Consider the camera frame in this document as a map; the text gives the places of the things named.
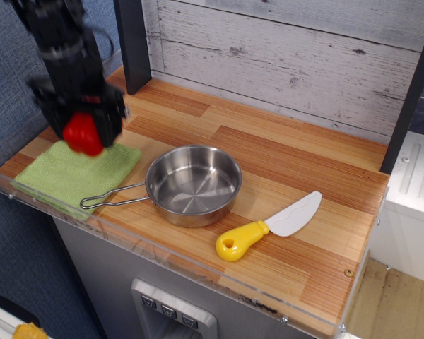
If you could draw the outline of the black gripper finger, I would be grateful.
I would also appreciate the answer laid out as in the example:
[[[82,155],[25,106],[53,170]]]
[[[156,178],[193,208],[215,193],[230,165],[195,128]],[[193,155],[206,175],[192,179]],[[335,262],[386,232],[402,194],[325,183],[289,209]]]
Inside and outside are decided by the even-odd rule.
[[[64,140],[64,127],[73,115],[73,105],[42,104],[41,110],[55,134]]]
[[[122,132],[125,105],[91,105],[91,114],[104,148],[110,147]]]

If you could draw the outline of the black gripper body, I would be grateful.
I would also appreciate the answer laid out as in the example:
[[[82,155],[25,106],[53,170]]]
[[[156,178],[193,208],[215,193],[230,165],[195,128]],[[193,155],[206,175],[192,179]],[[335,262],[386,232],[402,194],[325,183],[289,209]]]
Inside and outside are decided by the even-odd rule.
[[[94,115],[125,118],[124,93],[105,81],[99,52],[82,49],[63,59],[45,59],[48,77],[28,85],[44,108],[63,107]]]

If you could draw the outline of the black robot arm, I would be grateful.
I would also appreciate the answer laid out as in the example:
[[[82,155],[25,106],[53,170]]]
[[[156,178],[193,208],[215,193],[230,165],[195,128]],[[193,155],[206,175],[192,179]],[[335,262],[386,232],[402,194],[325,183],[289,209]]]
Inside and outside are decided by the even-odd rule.
[[[46,78],[28,81],[35,102],[59,138],[84,113],[100,145],[110,147],[122,132],[124,93],[105,81],[93,29],[83,22],[81,1],[12,1],[33,36]]]

